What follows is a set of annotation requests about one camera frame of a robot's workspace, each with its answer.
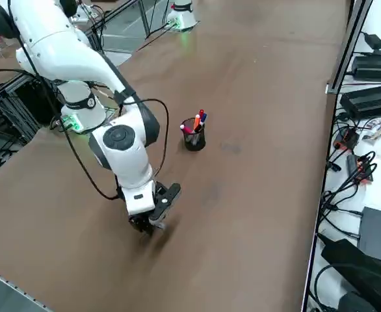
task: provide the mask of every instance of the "marker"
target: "marker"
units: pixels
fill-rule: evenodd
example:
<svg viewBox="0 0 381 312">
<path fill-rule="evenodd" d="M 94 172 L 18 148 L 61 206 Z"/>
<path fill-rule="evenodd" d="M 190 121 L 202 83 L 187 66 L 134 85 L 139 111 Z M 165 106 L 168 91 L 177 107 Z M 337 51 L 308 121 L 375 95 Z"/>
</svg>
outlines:
<svg viewBox="0 0 381 312">
<path fill-rule="evenodd" d="M 186 127 L 185 125 L 180 125 L 180 129 L 183 131 L 183 133 L 185 133 L 186 135 L 191 135 L 192 134 L 192 130 L 190 130 L 188 127 Z"/>
<path fill-rule="evenodd" d="M 195 128 L 195 132 L 196 133 L 199 133 L 201 130 L 202 130 L 202 126 L 203 126 L 204 124 L 202 123 L 202 122 L 200 122 L 199 123 L 199 125 Z"/>
<path fill-rule="evenodd" d="M 201 121 L 201 116 L 199 115 L 199 114 L 197 114 L 196 116 L 195 116 L 195 123 L 194 123 L 194 125 L 193 125 L 193 129 L 195 130 L 196 129 L 196 127 L 198 127 L 199 126 L 199 122 Z"/>
</svg>

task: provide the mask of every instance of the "black cable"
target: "black cable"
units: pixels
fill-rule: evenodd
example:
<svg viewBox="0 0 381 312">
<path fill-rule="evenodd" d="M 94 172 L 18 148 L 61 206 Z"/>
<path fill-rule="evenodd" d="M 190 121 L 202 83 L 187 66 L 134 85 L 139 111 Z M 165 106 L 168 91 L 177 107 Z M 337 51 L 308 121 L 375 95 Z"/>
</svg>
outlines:
<svg viewBox="0 0 381 312">
<path fill-rule="evenodd" d="M 151 25 L 153 24 L 153 17 L 154 17 L 154 11 L 156 9 L 156 4 L 157 4 L 157 0 L 154 0 L 153 11 L 151 12 L 150 25 L 149 25 L 150 34 L 151 34 Z"/>
<path fill-rule="evenodd" d="M 166 133 L 164 135 L 163 155 L 162 155 L 162 160 L 161 160 L 160 166 L 155 171 L 155 174 L 154 174 L 155 176 L 157 176 L 159 174 L 160 170 L 162 170 L 164 160 L 166 159 L 167 142 L 168 142 L 168 136 L 169 136 L 169 123 L 170 123 L 169 110 L 168 110 L 166 104 L 164 104 L 164 102 L 161 101 L 160 99 L 142 99 L 142 100 L 137 101 L 137 102 L 128 102 L 128 103 L 124 102 L 124 105 L 139 104 L 139 103 L 144 103 L 144 102 L 149 102 L 149 101 L 160 103 L 164 107 L 164 110 L 166 111 Z"/>
<path fill-rule="evenodd" d="M 355 191 L 350 195 L 350 196 L 347 196 L 339 201 L 337 201 L 334 206 L 338 206 L 340 203 L 344 202 L 345 200 L 349 200 L 350 198 L 353 198 L 358 192 L 358 185 L 355 185 Z"/>
<path fill-rule="evenodd" d="M 369 153 L 366 153 L 365 155 L 362 155 L 361 157 L 359 157 L 358 160 L 361 161 L 361 165 L 354 169 L 354 171 L 347 177 L 347 179 L 341 184 L 341 186 L 335 192 L 330 193 L 329 199 L 325 200 L 324 203 L 321 203 L 321 207 L 319 209 L 320 215 L 323 215 L 326 209 L 326 205 L 330 204 L 330 202 L 335 198 L 337 194 L 354 186 L 354 184 L 356 183 L 356 178 L 361 174 L 362 169 L 364 168 L 365 171 L 367 170 L 366 165 L 369 165 L 369 166 L 375 165 L 374 169 L 370 171 L 370 174 L 374 172 L 374 170 L 376 169 L 376 164 L 371 164 L 371 162 L 374 160 L 375 156 L 376 156 L 375 152 L 370 151 Z"/>
<path fill-rule="evenodd" d="M 334 149 L 334 151 L 333 151 L 331 154 L 329 154 L 329 156 L 328 156 L 328 158 L 326 159 L 326 161 L 329 161 L 329 160 L 332 158 L 332 156 L 334 156 L 334 154 L 336 153 L 337 150 L 338 150 L 337 148 Z"/>
<path fill-rule="evenodd" d="M 107 28 L 107 26 L 105 26 L 105 15 L 109 12 L 109 11 L 104 11 L 99 5 L 92 5 L 91 6 L 92 8 L 95 8 L 97 10 L 100 9 L 101 12 L 99 10 L 97 10 L 99 12 L 99 14 L 101 15 L 101 22 L 102 22 L 102 25 L 101 25 L 101 31 L 99 33 L 99 44 L 101 46 L 101 50 L 103 49 L 104 47 L 104 38 L 103 38 L 103 32 L 104 32 L 104 29 Z"/>
<path fill-rule="evenodd" d="M 336 229 L 338 232 L 341 232 L 342 234 L 344 234 L 345 236 L 347 237 L 350 237 L 352 239 L 356 239 L 356 240 L 359 240 L 360 239 L 360 236 L 358 234 L 355 234 L 353 232 L 348 232 L 348 231 L 344 231 L 343 229 L 340 229 L 339 227 L 337 227 L 334 223 L 332 223 L 332 221 L 330 221 L 328 219 L 328 214 L 327 215 L 324 215 L 323 218 L 334 228 Z"/>
<path fill-rule="evenodd" d="M 174 26 L 176 26 L 176 24 L 172 24 L 172 26 L 170 26 L 169 28 L 166 28 L 159 36 L 155 37 L 153 40 L 150 40 L 148 43 L 146 43 L 144 46 L 140 47 L 136 52 L 139 52 L 140 50 L 143 50 L 145 47 L 147 47 L 149 44 L 151 44 L 152 42 L 156 41 L 157 39 L 159 39 L 160 37 L 162 37 L 162 35 L 164 35 L 165 33 L 167 33 L 170 29 L 172 29 Z"/>
<path fill-rule="evenodd" d="M 363 177 L 361 177 L 360 178 L 360 180 L 358 181 L 358 183 L 360 182 L 360 181 L 362 181 L 362 180 L 364 180 L 364 179 L 367 179 L 375 170 L 376 170 L 376 168 L 377 168 L 377 164 L 371 164 L 370 163 L 370 165 L 365 169 L 365 171 L 367 171 L 367 169 L 368 168 L 371 168 L 371 167 L 373 167 L 373 169 L 371 169 L 371 171 L 369 172 L 369 173 L 367 173 L 365 176 L 363 176 Z M 355 184 L 352 184 L 352 185 L 350 185 L 349 187 L 343 187 L 343 188 L 341 188 L 341 192 L 342 191 L 344 191 L 344 190 L 346 190 L 346 189 L 349 189 L 350 187 L 353 187 Z M 349 199 L 349 198 L 351 198 L 351 197 L 353 197 L 353 196 L 355 196 L 355 194 L 357 193 L 357 191 L 358 191 L 358 186 L 357 185 L 355 185 L 356 186 L 356 190 L 355 190 L 355 192 L 351 195 L 351 196 L 349 196 L 349 197 L 347 197 L 347 198 L 343 198 L 342 200 L 340 200 L 340 201 L 338 201 L 337 202 L 337 204 L 339 204 L 339 203 L 341 203 L 342 201 L 344 201 L 344 200 L 347 200 L 347 199 Z M 326 220 L 333 228 L 335 228 L 336 230 L 338 230 L 339 232 L 341 232 L 342 234 L 344 234 L 344 235 L 346 235 L 346 236 L 348 236 L 348 237 L 350 237 L 350 238 L 353 238 L 353 239 L 357 239 L 357 240 L 359 240 L 360 239 L 360 236 L 358 235 L 358 234 L 355 234 L 355 233 L 352 233 L 352 232 L 348 232 L 348 231 L 345 231 L 345 230 L 343 230 L 343 229 L 340 229 L 339 227 L 337 227 L 334 223 L 332 223 L 329 219 L 328 219 L 328 215 L 332 212 L 332 211 L 334 211 L 334 210 L 336 210 L 336 209 L 329 209 L 329 211 L 326 213 L 326 214 L 323 214 L 323 212 L 322 212 L 322 218 L 319 220 L 319 223 L 318 223 L 318 226 L 321 224 L 321 222 L 323 221 L 323 220 Z"/>
<path fill-rule="evenodd" d="M 164 12 L 163 12 L 162 24 L 166 23 L 166 15 L 167 15 L 168 8 L 169 8 L 169 0 L 166 0 L 166 7 L 164 8 Z"/>
<path fill-rule="evenodd" d="M 17 138 L 12 137 L 9 140 L 7 140 L 3 144 L 3 146 L 0 147 L 0 167 L 6 163 L 6 161 L 3 160 L 4 157 L 8 157 L 9 159 L 14 153 L 17 153 L 17 151 L 11 150 L 10 148 L 6 148 L 6 146 L 9 144 L 11 147 L 16 141 L 17 141 Z"/>
<path fill-rule="evenodd" d="M 11 0 L 7 0 L 7 5 L 8 5 L 8 13 L 10 15 L 10 19 L 12 21 L 14 21 L 14 18 L 13 18 L 13 14 L 12 14 L 12 10 L 11 10 Z M 64 129 L 64 122 L 62 120 L 62 118 L 60 117 L 60 114 L 58 113 L 58 111 L 56 110 L 56 107 L 54 105 L 54 103 L 52 102 L 50 96 L 49 96 L 49 92 L 47 91 L 47 84 L 46 82 L 44 81 L 44 78 L 42 76 L 40 76 L 40 74 L 38 73 L 36 67 L 34 66 L 34 63 L 33 63 L 33 60 L 31 59 L 30 57 L 30 54 L 29 52 L 27 52 L 25 46 L 24 46 L 24 43 L 23 43 L 23 40 L 21 40 L 20 38 L 20 35 L 17 36 L 17 40 L 18 42 L 20 43 L 20 46 L 21 48 L 23 49 L 24 53 L 26 54 L 26 57 L 27 57 L 27 60 L 29 61 L 30 65 L 32 66 L 32 69 L 33 69 L 33 72 L 35 73 L 36 75 L 36 78 L 40 81 L 40 84 L 42 85 L 42 88 L 43 88 L 43 91 L 44 91 L 44 94 L 45 94 L 45 97 L 47 99 L 47 102 L 49 103 L 50 107 L 51 107 L 51 110 L 53 111 L 53 114 L 59 119 L 59 122 L 60 122 L 60 125 L 61 127 Z M 84 170 L 84 173 L 86 174 L 86 176 L 88 177 L 89 181 L 91 182 L 92 186 L 96 189 L 96 191 L 104 198 L 108 199 L 108 200 L 115 200 L 118 198 L 118 195 L 116 196 L 107 196 L 105 195 L 99 188 L 98 186 L 96 185 L 95 181 L 92 179 L 92 176 L 90 175 L 90 173 L 88 172 L 88 170 L 86 169 L 84 163 L 82 162 L 81 158 L 79 157 L 78 153 L 76 152 L 76 149 L 75 147 L 73 146 L 72 144 L 72 141 L 69 137 L 69 134 L 67 132 L 67 130 L 64 130 L 64 134 L 65 134 L 65 137 L 66 137 L 66 140 L 68 141 L 68 144 L 69 144 L 69 147 L 71 148 L 72 150 L 72 153 L 73 155 L 75 156 L 75 158 L 77 159 L 79 165 L 81 166 L 81 168 Z"/>
<path fill-rule="evenodd" d="M 27 75 L 27 76 L 30 76 L 30 77 L 32 77 L 33 79 L 35 79 L 36 77 L 33 75 L 33 74 L 31 74 L 31 73 L 29 73 L 29 72 L 27 72 L 27 71 L 25 71 L 25 70 L 18 70 L 18 69 L 14 69 L 14 68 L 12 68 L 12 69 L 8 69 L 8 68 L 0 68 L 0 72 L 16 72 L 16 73 L 21 73 L 21 74 L 23 74 L 23 75 Z"/>
<path fill-rule="evenodd" d="M 155 29 L 154 31 L 149 32 L 149 34 L 146 36 L 146 39 L 148 39 L 152 34 L 161 31 L 164 29 L 168 24 L 164 24 L 163 26 L 160 26 L 159 28 Z"/>
<path fill-rule="evenodd" d="M 340 158 L 340 156 L 344 155 L 346 152 L 348 151 L 348 149 L 344 149 L 341 153 L 339 153 L 339 155 L 337 157 L 335 157 L 331 162 L 334 163 L 338 160 L 338 158 Z"/>
<path fill-rule="evenodd" d="M 98 36 L 98 28 L 97 28 L 97 26 L 96 26 L 96 23 L 95 23 L 94 19 L 91 17 L 90 13 L 85 9 L 83 3 L 81 3 L 79 6 L 82 8 L 82 10 L 83 10 L 84 13 L 86 14 L 86 16 L 88 16 L 88 20 L 92 23 L 91 31 L 95 34 L 96 38 L 98 39 L 98 49 L 99 49 L 101 52 L 104 52 L 103 47 L 102 47 L 102 44 L 101 44 L 101 39 L 100 39 L 100 37 Z"/>
<path fill-rule="evenodd" d="M 353 264 L 349 264 L 349 263 L 333 263 L 331 265 L 327 265 L 325 266 L 322 270 L 320 270 L 318 272 L 318 274 L 316 275 L 316 278 L 315 278 L 315 282 L 313 284 L 313 292 L 315 293 L 315 296 L 316 296 L 316 299 L 317 299 L 317 303 L 319 304 L 319 306 L 323 306 L 323 303 L 319 300 L 319 296 L 318 296 L 318 281 L 319 281 L 319 278 L 322 276 L 322 274 L 328 270 L 329 268 L 354 268 L 356 270 L 361 270 L 362 272 L 366 272 L 368 274 L 372 274 L 373 276 L 377 276 L 379 278 L 381 278 L 381 274 L 377 273 L 377 272 L 374 272 L 372 270 L 369 270 L 367 268 L 364 268 L 362 266 L 357 266 L 357 265 L 353 265 Z"/>
</svg>

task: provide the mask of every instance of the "black mesh pen holder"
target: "black mesh pen holder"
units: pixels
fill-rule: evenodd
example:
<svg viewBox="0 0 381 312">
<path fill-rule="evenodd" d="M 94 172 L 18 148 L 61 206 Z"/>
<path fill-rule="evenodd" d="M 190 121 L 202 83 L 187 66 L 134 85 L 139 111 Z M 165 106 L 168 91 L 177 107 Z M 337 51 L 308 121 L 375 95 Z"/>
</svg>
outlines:
<svg viewBox="0 0 381 312">
<path fill-rule="evenodd" d="M 194 123 L 195 118 L 189 118 L 182 122 L 182 125 L 184 125 L 187 129 L 193 130 Z M 183 142 L 187 150 L 200 151 L 205 147 L 205 125 L 202 126 L 201 131 L 198 133 L 186 133 L 185 131 L 182 131 L 182 133 Z"/>
</svg>

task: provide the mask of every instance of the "wire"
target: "wire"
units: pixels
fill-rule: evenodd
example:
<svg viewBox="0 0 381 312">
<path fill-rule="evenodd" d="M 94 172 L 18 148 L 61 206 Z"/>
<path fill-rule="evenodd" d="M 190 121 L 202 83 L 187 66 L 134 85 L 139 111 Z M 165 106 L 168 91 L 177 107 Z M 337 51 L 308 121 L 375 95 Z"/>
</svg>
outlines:
<svg viewBox="0 0 381 312">
<path fill-rule="evenodd" d="M 10 147 L 11 147 L 11 146 L 15 143 L 15 141 L 17 141 L 17 138 L 12 137 L 12 138 L 10 138 L 9 140 L 7 140 L 7 141 L 3 144 L 3 146 L 0 147 L 0 167 L 1 167 L 2 165 L 4 165 L 4 164 L 7 162 L 7 160 L 9 160 L 9 158 L 10 158 L 14 153 L 17 153 L 17 151 L 13 151 L 13 150 L 11 150 L 10 148 L 6 148 L 6 146 L 7 146 L 8 144 L 10 144 L 10 143 L 11 143 L 11 145 L 10 145 Z"/>
<path fill-rule="evenodd" d="M 167 15 L 167 10 L 169 8 L 169 1 L 166 1 L 166 7 L 164 8 L 164 13 L 162 17 L 162 24 L 166 23 L 166 15 Z"/>
<path fill-rule="evenodd" d="M 103 46 L 101 44 L 101 37 L 98 36 L 98 28 L 97 28 L 96 22 L 94 21 L 93 17 L 90 15 L 88 10 L 84 7 L 84 5 L 85 5 L 84 3 L 81 3 L 79 6 L 82 8 L 82 10 L 86 14 L 86 16 L 88 16 L 88 20 L 92 23 L 91 31 L 95 34 L 96 38 L 98 39 L 98 44 L 97 44 L 98 45 L 98 49 L 101 52 L 104 52 Z"/>
<path fill-rule="evenodd" d="M 25 70 L 18 70 L 18 69 L 8 69 L 8 68 L 0 68 L 0 72 L 16 72 L 16 73 L 21 73 L 23 75 L 27 75 L 27 76 L 30 76 L 32 78 L 36 78 L 33 74 L 25 71 Z"/>
<path fill-rule="evenodd" d="M 151 31 L 149 32 L 149 35 L 147 35 L 146 39 L 148 39 L 152 34 L 158 32 L 158 31 L 161 31 L 162 29 L 164 29 L 168 24 L 164 24 L 163 26 L 160 26 L 159 28 L 155 29 L 154 31 Z"/>
<path fill-rule="evenodd" d="M 101 15 L 101 21 L 102 21 L 102 25 L 101 25 L 101 32 L 99 33 L 99 44 L 101 46 L 101 50 L 103 49 L 104 47 L 104 37 L 103 37 L 103 32 L 104 32 L 104 29 L 107 28 L 107 26 L 105 25 L 105 15 L 109 12 L 109 11 L 104 11 L 99 5 L 92 5 L 91 8 L 94 8 L 100 15 Z"/>
<path fill-rule="evenodd" d="M 12 10 L 11 10 L 11 0 L 7 0 L 7 5 L 8 5 L 8 13 L 10 15 L 10 19 L 12 21 L 14 21 L 14 18 L 13 18 L 13 14 L 12 14 Z M 115 195 L 115 196 L 107 196 L 105 195 L 99 188 L 98 186 L 96 185 L 95 181 L 92 179 L 92 176 L 90 175 L 90 173 L 88 172 L 88 170 L 86 169 L 84 163 L 82 162 L 81 158 L 79 157 L 78 153 L 76 152 L 76 149 L 75 147 L 73 146 L 72 144 L 72 141 L 69 137 L 69 134 L 68 134 L 68 131 L 64 128 L 64 122 L 62 120 L 62 118 L 60 117 L 58 111 L 56 110 L 56 107 L 54 105 L 54 103 L 52 102 L 50 96 L 49 96 L 49 92 L 47 91 L 47 85 L 46 85 L 46 82 L 44 81 L 43 77 L 40 76 L 40 74 L 38 73 L 36 67 L 34 66 L 34 63 L 33 63 L 33 60 L 32 58 L 30 57 L 30 54 L 29 52 L 26 50 L 25 46 L 24 46 L 24 43 L 23 43 L 23 40 L 21 40 L 20 36 L 17 36 L 17 40 L 18 42 L 20 43 L 20 46 L 21 48 L 23 49 L 24 53 L 26 54 L 26 57 L 27 57 L 27 60 L 29 61 L 30 65 L 32 66 L 32 69 L 33 69 L 33 72 L 35 73 L 36 75 L 36 78 L 40 81 L 40 84 L 42 85 L 42 88 L 43 88 L 43 91 L 44 91 L 44 94 L 45 94 L 45 97 L 47 99 L 47 102 L 49 103 L 50 107 L 51 107 L 51 110 L 53 111 L 53 114 L 55 116 L 58 116 L 57 118 L 59 119 L 59 122 L 60 122 L 60 125 L 61 127 L 63 128 L 64 130 L 64 134 L 65 134 L 65 137 L 66 137 L 66 140 L 68 141 L 68 144 L 69 144 L 69 147 L 71 148 L 72 150 L 72 153 L 73 155 L 75 156 L 76 160 L 78 161 L 79 165 L 81 166 L 81 168 L 84 170 L 84 173 L 85 175 L 87 176 L 87 178 L 89 179 L 89 181 L 91 182 L 92 186 L 96 189 L 96 191 L 104 198 L 108 199 L 108 200 L 115 200 L 118 198 L 118 195 Z"/>
<path fill-rule="evenodd" d="M 152 42 L 156 41 L 157 39 L 159 39 L 160 37 L 162 37 L 162 35 L 164 35 L 165 33 L 167 33 L 170 29 L 172 29 L 174 26 L 176 26 L 175 23 L 172 24 L 172 26 L 170 26 L 169 28 L 166 28 L 159 36 L 157 36 L 156 38 L 154 38 L 153 40 L 150 40 L 147 44 L 145 44 L 144 46 L 140 47 L 136 52 L 139 52 L 140 50 L 143 50 L 145 47 L 147 47 L 149 44 L 151 44 Z"/>
<path fill-rule="evenodd" d="M 157 0 L 154 0 L 153 11 L 151 12 L 150 25 L 149 25 L 150 34 L 151 34 L 151 25 L 153 24 L 153 17 L 154 17 L 154 11 L 156 9 L 156 4 L 157 4 Z"/>
<path fill-rule="evenodd" d="M 367 171 L 367 169 L 368 168 L 370 168 L 371 169 L 371 171 L 369 172 L 369 173 L 367 173 L 365 176 L 363 176 L 363 177 L 360 177 L 360 180 L 358 181 L 358 183 L 360 182 L 360 181 L 362 181 L 362 180 L 364 180 L 364 179 L 367 179 L 375 170 L 376 170 L 376 168 L 377 168 L 377 164 L 371 164 L 371 161 L 373 161 L 373 159 L 374 159 L 374 156 L 369 160 L 369 163 L 370 163 L 370 165 L 367 167 L 367 168 L 365 168 L 365 171 Z M 361 173 L 361 170 L 360 170 L 360 168 L 362 168 L 363 167 L 363 164 L 360 166 L 360 167 L 357 167 L 357 169 L 355 169 L 355 171 L 357 171 L 357 173 Z M 356 174 L 351 174 L 350 175 L 350 177 L 348 177 L 348 179 L 346 180 L 346 181 L 348 181 L 347 183 L 349 183 L 349 179 L 351 179 L 351 178 L 353 178 L 353 179 L 356 179 L 357 177 L 355 176 Z M 349 189 L 350 187 L 353 187 L 353 186 L 356 186 L 356 190 L 355 190 L 355 192 L 351 195 L 351 196 L 348 196 L 347 198 L 343 198 L 342 200 L 340 200 L 340 201 L 338 201 L 337 202 L 337 204 L 339 204 L 339 203 L 341 203 L 342 201 L 344 201 L 344 200 L 347 200 L 347 199 L 349 199 L 349 198 L 351 198 L 351 197 L 353 197 L 353 196 L 355 196 L 355 194 L 357 193 L 357 191 L 358 191 L 358 186 L 355 184 L 355 183 L 353 183 L 353 184 L 351 184 L 350 186 L 346 186 L 346 187 L 340 187 L 335 193 L 331 193 L 331 199 L 330 200 L 327 200 L 326 202 L 325 202 L 325 204 L 323 205 L 323 209 L 326 209 L 326 207 L 327 207 L 327 204 L 330 204 L 330 202 L 332 201 L 332 199 L 336 196 L 336 194 L 339 194 L 339 192 L 343 192 L 344 190 L 347 190 L 347 189 Z M 333 228 L 335 228 L 336 230 L 338 230 L 339 232 L 341 232 L 342 234 L 344 234 L 344 235 L 346 235 L 346 236 L 348 236 L 348 237 L 350 237 L 350 238 L 353 238 L 353 239 L 356 239 L 356 240 L 359 240 L 360 239 L 360 236 L 358 235 L 358 234 L 355 234 L 355 233 L 352 233 L 352 232 L 348 232 L 348 231 L 344 231 L 343 229 L 340 229 L 339 227 L 337 227 L 334 223 L 332 223 L 329 219 L 328 219 L 328 216 L 329 216 L 329 214 L 332 212 L 332 211 L 335 211 L 336 209 L 329 209 L 329 211 L 326 213 L 326 214 L 324 214 L 324 212 L 322 211 L 321 213 L 322 213 L 322 218 L 319 220 L 319 223 L 318 223 L 318 227 L 319 227 L 319 225 L 321 224 L 321 222 L 323 221 L 323 220 L 326 220 Z"/>
<path fill-rule="evenodd" d="M 353 198 L 358 192 L 358 185 L 355 185 L 355 191 L 350 195 L 350 196 L 347 196 L 339 201 L 337 201 L 336 203 L 334 203 L 334 206 L 338 206 L 340 203 L 344 202 L 345 200 L 349 200 L 350 198 Z"/>
<path fill-rule="evenodd" d="M 340 158 L 340 156 L 344 155 L 346 152 L 348 151 L 348 149 L 344 149 L 341 153 L 339 153 L 339 155 L 337 157 L 335 157 L 331 162 L 334 163 L 338 160 L 338 158 Z"/>
<path fill-rule="evenodd" d="M 124 105 L 139 104 L 139 103 L 151 102 L 151 101 L 160 103 L 164 107 L 164 110 L 166 111 L 166 133 L 164 135 L 163 155 L 162 155 L 162 160 L 160 162 L 160 166 L 155 171 L 155 176 L 157 176 L 159 174 L 160 170 L 162 170 L 164 160 L 166 159 L 166 150 L 167 150 L 167 142 L 168 142 L 168 136 L 169 136 L 169 123 L 170 123 L 169 110 L 168 110 L 166 104 L 164 104 L 164 102 L 161 101 L 160 99 L 142 99 L 140 101 L 124 103 Z"/>
<path fill-rule="evenodd" d="M 318 296 L 318 292 L 317 292 L 318 291 L 318 281 L 319 281 L 319 278 L 322 276 L 322 274 L 326 270 L 328 270 L 329 268 L 354 268 L 356 270 L 361 270 L 362 272 L 365 272 L 365 273 L 368 273 L 368 274 L 371 274 L 373 276 L 377 276 L 377 277 L 381 278 L 380 273 L 377 273 L 377 272 L 374 272 L 374 271 L 369 270 L 367 268 L 364 268 L 362 266 L 357 266 L 357 265 L 353 265 L 350 263 L 333 263 L 331 265 L 327 265 L 322 270 L 320 270 L 318 272 L 318 274 L 316 275 L 316 278 L 315 278 L 315 282 L 313 284 L 313 292 L 315 293 L 316 300 L 317 300 L 317 303 L 319 304 L 319 306 L 323 306 L 324 304 L 319 300 L 319 296 Z"/>
</svg>

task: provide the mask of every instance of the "brown table surface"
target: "brown table surface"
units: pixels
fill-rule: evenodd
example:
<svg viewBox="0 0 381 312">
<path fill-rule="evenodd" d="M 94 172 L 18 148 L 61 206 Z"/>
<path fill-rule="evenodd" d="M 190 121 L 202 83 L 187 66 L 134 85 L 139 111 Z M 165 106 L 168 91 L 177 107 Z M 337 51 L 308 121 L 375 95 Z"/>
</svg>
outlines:
<svg viewBox="0 0 381 312">
<path fill-rule="evenodd" d="M 183 192 L 168 231 L 134 231 L 122 201 L 101 198 L 46 130 L 0 169 L 0 274 L 55 311 L 300 310 L 346 3 L 195 2 L 191 33 L 166 34 L 121 67 L 141 98 L 170 109 L 158 179 Z M 148 105 L 163 133 L 163 109 Z M 186 152 L 178 126 L 200 108 L 207 146 Z M 86 137 L 73 139 L 113 195 Z M 163 134 L 148 148 L 154 167 L 162 145 Z"/>
</svg>

